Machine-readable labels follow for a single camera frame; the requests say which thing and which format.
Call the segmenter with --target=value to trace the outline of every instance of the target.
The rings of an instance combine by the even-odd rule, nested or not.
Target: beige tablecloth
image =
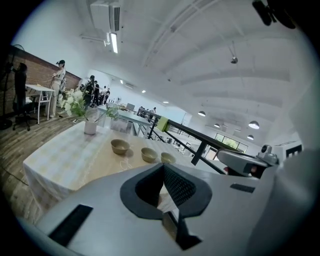
[[[23,167],[31,192],[43,212],[88,182],[103,176],[148,165],[141,149],[152,148],[175,156],[176,163],[193,167],[172,145],[97,127],[95,135],[84,134],[85,122],[65,130],[41,146],[24,162]],[[125,155],[114,154],[110,141],[126,140],[130,149]]]

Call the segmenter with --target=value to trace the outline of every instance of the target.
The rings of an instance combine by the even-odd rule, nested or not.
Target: flower vase
[[[97,125],[98,122],[85,121],[84,133],[88,135],[95,135],[97,132]]]

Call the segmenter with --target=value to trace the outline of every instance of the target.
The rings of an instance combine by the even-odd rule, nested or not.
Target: bowl
[[[152,148],[144,147],[141,149],[141,156],[144,161],[152,163],[154,160],[156,160],[158,154]]]
[[[161,153],[161,162],[174,164],[176,162],[176,158],[172,154],[163,152]]]
[[[117,155],[123,155],[130,148],[128,142],[122,139],[113,139],[111,140],[112,151]]]

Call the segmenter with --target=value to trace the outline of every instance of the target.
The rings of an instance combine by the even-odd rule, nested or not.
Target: black rubber pad
[[[92,207],[79,204],[49,235],[58,244],[66,247],[78,229],[84,223]]]
[[[248,193],[253,193],[255,191],[255,188],[252,186],[245,186],[237,183],[233,183],[230,188]]]

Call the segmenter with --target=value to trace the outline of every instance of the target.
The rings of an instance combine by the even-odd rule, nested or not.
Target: camera
[[[253,8],[266,26],[270,26],[272,22],[276,23],[278,20],[289,29],[293,30],[296,28],[291,18],[287,15],[283,0],[267,0],[267,3],[268,5],[265,6],[261,0],[254,0],[252,2]]]

